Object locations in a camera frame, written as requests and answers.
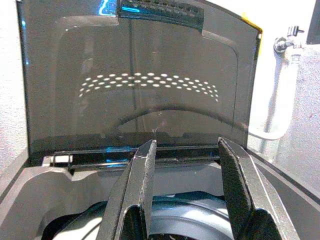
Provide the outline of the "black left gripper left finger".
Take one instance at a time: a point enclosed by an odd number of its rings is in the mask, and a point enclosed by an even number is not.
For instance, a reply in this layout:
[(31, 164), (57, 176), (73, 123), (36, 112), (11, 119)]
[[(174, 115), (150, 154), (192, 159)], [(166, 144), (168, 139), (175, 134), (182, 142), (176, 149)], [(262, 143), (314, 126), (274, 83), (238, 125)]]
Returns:
[(157, 141), (141, 145), (113, 185), (98, 240), (147, 240), (152, 223)]

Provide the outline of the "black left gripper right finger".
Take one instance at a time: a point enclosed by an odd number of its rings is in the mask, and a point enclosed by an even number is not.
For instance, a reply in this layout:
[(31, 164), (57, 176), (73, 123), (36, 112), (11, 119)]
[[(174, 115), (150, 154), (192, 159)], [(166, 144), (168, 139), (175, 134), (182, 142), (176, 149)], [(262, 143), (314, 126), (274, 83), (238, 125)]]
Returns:
[(236, 240), (298, 240), (279, 194), (247, 151), (219, 137), (223, 193)]

